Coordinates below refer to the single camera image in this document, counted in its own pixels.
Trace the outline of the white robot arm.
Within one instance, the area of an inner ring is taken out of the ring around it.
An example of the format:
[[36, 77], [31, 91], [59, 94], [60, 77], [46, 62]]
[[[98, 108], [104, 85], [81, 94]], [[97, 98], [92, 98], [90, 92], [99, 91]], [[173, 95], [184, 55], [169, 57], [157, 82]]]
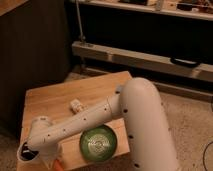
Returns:
[[144, 78], [128, 80], [120, 93], [63, 122], [52, 124], [45, 116], [36, 118], [27, 145], [41, 155], [54, 156], [61, 140], [120, 117], [135, 171], [181, 171], [159, 92]]

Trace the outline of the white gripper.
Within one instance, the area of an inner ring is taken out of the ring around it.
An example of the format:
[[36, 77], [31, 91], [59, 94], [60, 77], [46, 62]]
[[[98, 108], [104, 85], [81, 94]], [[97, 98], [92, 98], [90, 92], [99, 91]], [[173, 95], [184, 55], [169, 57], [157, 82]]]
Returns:
[[53, 163], [61, 157], [62, 147], [58, 144], [53, 144], [44, 147], [39, 151], [39, 157], [48, 170], [53, 168]]

